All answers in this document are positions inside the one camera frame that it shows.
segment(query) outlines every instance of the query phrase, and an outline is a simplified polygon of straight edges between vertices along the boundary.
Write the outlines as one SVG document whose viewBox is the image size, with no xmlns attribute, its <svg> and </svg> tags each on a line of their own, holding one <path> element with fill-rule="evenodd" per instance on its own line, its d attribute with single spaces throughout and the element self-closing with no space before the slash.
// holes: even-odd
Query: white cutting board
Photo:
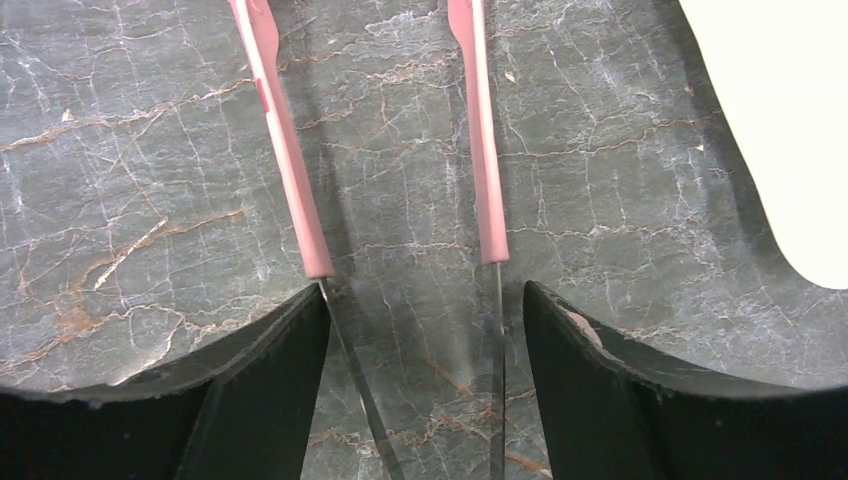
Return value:
<svg viewBox="0 0 848 480">
<path fill-rule="evenodd" d="M 680 3 L 781 252 L 848 289 L 848 1 Z"/>
</svg>

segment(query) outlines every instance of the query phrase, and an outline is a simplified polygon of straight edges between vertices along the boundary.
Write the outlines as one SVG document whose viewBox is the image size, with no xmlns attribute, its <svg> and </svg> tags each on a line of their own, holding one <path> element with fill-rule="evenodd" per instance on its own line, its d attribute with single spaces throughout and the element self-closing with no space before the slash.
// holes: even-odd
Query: thin metal blade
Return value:
<svg viewBox="0 0 848 480">
<path fill-rule="evenodd" d="M 504 480 L 506 467 L 506 334 L 503 312 L 503 280 L 501 264 L 494 264 L 495 291 L 493 292 L 493 336 L 492 345 L 492 438 L 490 450 L 490 473 L 492 480 Z"/>
<path fill-rule="evenodd" d="M 388 473 L 391 480 L 405 480 L 403 470 L 400 468 L 397 454 L 395 453 L 392 442 L 389 440 L 386 427 L 383 425 L 383 420 L 380 418 L 380 411 L 374 403 L 374 396 L 371 394 L 371 389 L 368 387 L 368 382 L 365 380 L 365 372 L 362 370 L 362 363 L 359 361 L 359 356 L 356 354 L 353 345 L 349 341 L 348 335 L 344 332 L 344 326 L 340 323 L 340 316 L 336 312 L 334 301 L 330 297 L 330 286 L 326 279 L 318 281 L 321 287 L 321 295 L 324 296 L 324 301 L 327 303 L 327 309 L 330 311 L 330 319 L 333 323 L 333 329 L 339 337 L 339 342 L 342 345 L 342 351 L 350 368 L 353 383 L 359 391 L 359 397 L 362 400 L 362 408 L 365 410 L 365 416 L 368 419 L 368 426 L 371 428 L 371 435 L 374 436 L 374 442 L 377 444 L 377 451 L 380 453 L 380 458 L 383 460 L 383 467 Z"/>
</svg>

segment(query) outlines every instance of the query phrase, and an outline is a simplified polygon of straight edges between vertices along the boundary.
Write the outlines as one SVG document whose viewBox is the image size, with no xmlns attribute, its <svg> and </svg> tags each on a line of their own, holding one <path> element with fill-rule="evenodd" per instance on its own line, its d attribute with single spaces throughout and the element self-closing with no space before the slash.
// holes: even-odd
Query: stone table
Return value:
<svg viewBox="0 0 848 480">
<path fill-rule="evenodd" d="M 0 7 L 3 385 L 118 382 L 307 285 L 227 2 Z M 477 478 L 488 306 L 445 0 L 272 8 L 342 308 L 357 312 L 407 478 Z M 513 252 L 510 478 L 549 476 L 528 279 L 700 365 L 802 387 L 848 379 L 848 294 L 781 257 L 679 5 L 488 13 Z M 379 478 L 335 341 L 304 478 Z"/>
</svg>

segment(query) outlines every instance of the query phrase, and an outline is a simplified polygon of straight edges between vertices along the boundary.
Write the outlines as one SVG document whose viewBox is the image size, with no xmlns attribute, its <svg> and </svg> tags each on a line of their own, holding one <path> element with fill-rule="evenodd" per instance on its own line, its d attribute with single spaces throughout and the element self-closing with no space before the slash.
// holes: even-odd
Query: pink handle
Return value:
<svg viewBox="0 0 848 480">
<path fill-rule="evenodd" d="M 230 0 L 256 88 L 265 109 L 271 144 L 283 178 L 297 244 L 306 276 L 311 279 L 335 275 L 327 241 L 318 221 L 312 187 L 303 162 L 297 130 L 289 113 L 283 86 L 277 76 L 280 33 L 268 0 Z"/>
<path fill-rule="evenodd" d="M 448 0 L 448 21 L 465 64 L 471 166 L 483 264 L 506 262 L 509 246 L 489 94 L 483 0 Z"/>
</svg>

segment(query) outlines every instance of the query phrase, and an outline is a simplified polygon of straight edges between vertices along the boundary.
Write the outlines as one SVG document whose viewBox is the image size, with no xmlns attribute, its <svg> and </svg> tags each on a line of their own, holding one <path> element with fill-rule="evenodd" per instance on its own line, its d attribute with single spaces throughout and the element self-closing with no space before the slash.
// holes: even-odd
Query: pink tool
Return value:
<svg viewBox="0 0 848 480">
<path fill-rule="evenodd" d="M 271 134 L 271 143 L 277 157 L 277 165 L 280 167 L 280 175 L 283 178 L 283 188 L 286 192 L 297 244 L 300 247 L 303 268 L 306 270 L 307 277 L 318 280 L 321 293 L 327 302 L 333 327 L 362 399 L 362 407 L 368 417 L 368 424 L 383 465 L 390 478 L 403 479 L 397 455 L 388 438 L 368 383 L 365 381 L 362 364 L 347 335 L 343 333 L 342 326 L 339 324 L 339 315 L 331 302 L 332 295 L 327 279 L 335 275 L 335 270 L 330 261 L 321 223 L 318 220 L 318 211 L 315 208 L 315 199 L 312 196 L 312 187 L 303 162 L 303 152 L 297 139 L 297 131 L 283 93 L 280 77 L 277 75 L 277 53 L 280 48 L 280 32 L 277 29 L 277 23 L 271 14 L 268 0 L 230 0 L 230 6 L 236 17 L 250 68 L 256 79 L 256 89 L 259 91 L 262 107 L 265 109 L 268 132 Z"/>
<path fill-rule="evenodd" d="M 480 250 L 484 265 L 494 265 L 494 365 L 492 371 L 493 425 L 490 478 L 503 480 L 506 460 L 506 361 L 501 263 L 509 260 L 506 221 L 498 172 L 498 153 L 489 94 L 486 24 L 483 0 L 448 0 L 448 23 L 465 63 L 468 129 Z"/>
</svg>

